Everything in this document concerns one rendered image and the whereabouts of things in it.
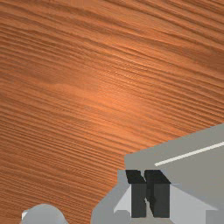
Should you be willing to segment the pale grey cabinet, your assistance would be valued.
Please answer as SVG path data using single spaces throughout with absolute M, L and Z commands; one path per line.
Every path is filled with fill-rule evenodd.
M 128 154 L 124 163 L 117 184 L 94 208 L 90 224 L 173 224 L 168 218 L 154 218 L 146 197 L 145 218 L 114 212 L 128 189 L 126 170 L 139 170 L 143 178 L 145 170 L 160 170 L 172 184 L 218 209 L 208 212 L 208 224 L 224 224 L 224 123 Z

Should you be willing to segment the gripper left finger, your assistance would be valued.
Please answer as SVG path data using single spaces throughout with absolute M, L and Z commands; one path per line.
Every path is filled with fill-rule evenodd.
M 114 212 L 127 211 L 131 218 L 146 217 L 146 182 L 139 170 L 125 171 L 128 189 L 115 205 Z

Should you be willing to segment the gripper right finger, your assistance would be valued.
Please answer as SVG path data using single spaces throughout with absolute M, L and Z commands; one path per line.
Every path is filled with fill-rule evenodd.
M 173 224 L 208 224 L 208 212 L 218 211 L 172 184 L 160 170 L 145 170 L 144 178 L 154 218 L 168 218 Z

